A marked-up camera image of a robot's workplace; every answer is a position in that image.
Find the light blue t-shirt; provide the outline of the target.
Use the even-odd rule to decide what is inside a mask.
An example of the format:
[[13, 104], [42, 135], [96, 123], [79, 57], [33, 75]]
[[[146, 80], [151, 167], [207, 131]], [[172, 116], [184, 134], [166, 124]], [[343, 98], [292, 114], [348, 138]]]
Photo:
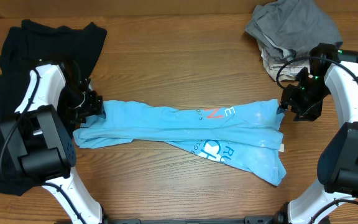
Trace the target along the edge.
[[80, 148], [90, 149], [134, 140], [165, 142], [279, 185], [286, 170], [279, 158], [284, 115], [277, 109], [276, 99], [198, 110], [111, 100], [104, 103], [105, 118], [88, 117], [73, 137]]

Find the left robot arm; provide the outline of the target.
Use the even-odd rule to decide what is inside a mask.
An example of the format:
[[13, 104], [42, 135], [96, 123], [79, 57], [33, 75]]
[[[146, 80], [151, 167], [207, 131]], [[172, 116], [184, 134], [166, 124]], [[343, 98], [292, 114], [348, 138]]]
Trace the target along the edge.
[[48, 190], [72, 223], [107, 223], [103, 207], [90, 195], [76, 170], [73, 128], [90, 116], [105, 118], [103, 98], [83, 77], [75, 60], [38, 60], [29, 70], [30, 82], [14, 114], [0, 124], [17, 177]]

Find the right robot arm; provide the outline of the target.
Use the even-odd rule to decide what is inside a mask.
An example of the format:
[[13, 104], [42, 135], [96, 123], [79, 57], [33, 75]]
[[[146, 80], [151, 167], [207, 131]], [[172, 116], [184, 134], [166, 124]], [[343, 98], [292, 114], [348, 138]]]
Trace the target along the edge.
[[358, 205], [358, 52], [320, 43], [305, 59], [310, 66], [296, 75], [297, 85], [283, 88], [277, 112], [315, 121], [331, 95], [339, 131], [319, 157], [317, 179], [265, 223], [329, 223], [341, 205]]

